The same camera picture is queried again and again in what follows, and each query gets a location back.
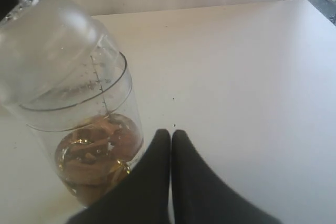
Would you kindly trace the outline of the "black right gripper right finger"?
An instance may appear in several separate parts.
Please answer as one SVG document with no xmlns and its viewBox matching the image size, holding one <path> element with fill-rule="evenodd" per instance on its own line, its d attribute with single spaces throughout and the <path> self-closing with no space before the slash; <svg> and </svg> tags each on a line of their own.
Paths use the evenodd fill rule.
<svg viewBox="0 0 336 224">
<path fill-rule="evenodd" d="M 183 130 L 172 136 L 171 176 L 175 223 L 280 223 L 226 185 Z"/>
</svg>

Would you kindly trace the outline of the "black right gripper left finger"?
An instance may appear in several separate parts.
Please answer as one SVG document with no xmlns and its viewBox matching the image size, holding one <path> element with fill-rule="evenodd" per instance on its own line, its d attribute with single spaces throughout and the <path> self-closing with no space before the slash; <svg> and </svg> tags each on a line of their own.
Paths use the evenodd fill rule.
<svg viewBox="0 0 336 224">
<path fill-rule="evenodd" d="M 171 138 L 157 130 L 131 173 L 68 223 L 169 223 Z"/>
</svg>

